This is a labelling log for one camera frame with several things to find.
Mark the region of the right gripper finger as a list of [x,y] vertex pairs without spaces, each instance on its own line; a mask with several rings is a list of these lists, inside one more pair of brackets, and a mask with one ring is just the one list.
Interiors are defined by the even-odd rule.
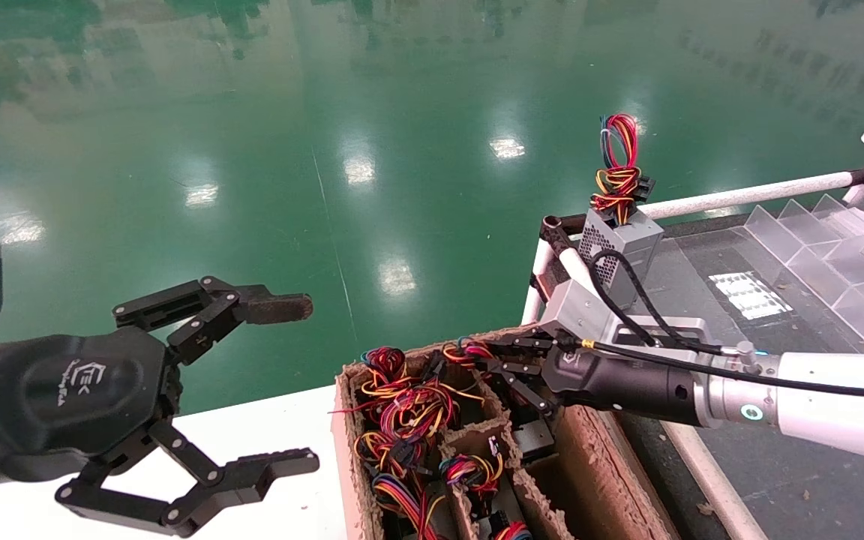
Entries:
[[551,420],[557,411],[552,397],[542,394],[538,366],[489,359],[489,386],[513,421]]
[[475,356],[480,359],[540,358],[558,345],[558,340],[541,329],[511,334],[490,334],[475,339]]

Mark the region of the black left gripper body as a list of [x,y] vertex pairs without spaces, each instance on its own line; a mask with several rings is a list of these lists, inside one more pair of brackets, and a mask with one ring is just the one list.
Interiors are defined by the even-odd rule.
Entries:
[[48,482],[161,410],[166,346],[136,328],[0,343],[0,483]]

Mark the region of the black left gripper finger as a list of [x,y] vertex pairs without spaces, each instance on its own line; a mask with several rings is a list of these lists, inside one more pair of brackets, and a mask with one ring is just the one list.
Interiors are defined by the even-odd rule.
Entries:
[[[178,499],[152,499],[106,489],[103,484],[147,458],[155,448],[194,479]],[[309,448],[238,457],[220,466],[169,420],[152,421],[100,457],[90,458],[76,478],[55,492],[55,501],[82,518],[164,536],[189,538],[220,512],[260,503],[273,481],[318,471],[318,454]]]
[[190,280],[117,305],[118,328],[153,332],[175,323],[166,338],[166,363],[192,365],[240,325],[274,325],[308,319],[314,311],[308,294],[275,295],[266,286],[231,286],[213,276]]

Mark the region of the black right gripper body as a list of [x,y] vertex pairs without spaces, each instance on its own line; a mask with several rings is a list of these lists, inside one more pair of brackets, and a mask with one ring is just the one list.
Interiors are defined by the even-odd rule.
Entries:
[[563,406],[623,410],[700,426],[692,372],[595,349],[550,349],[541,377]]

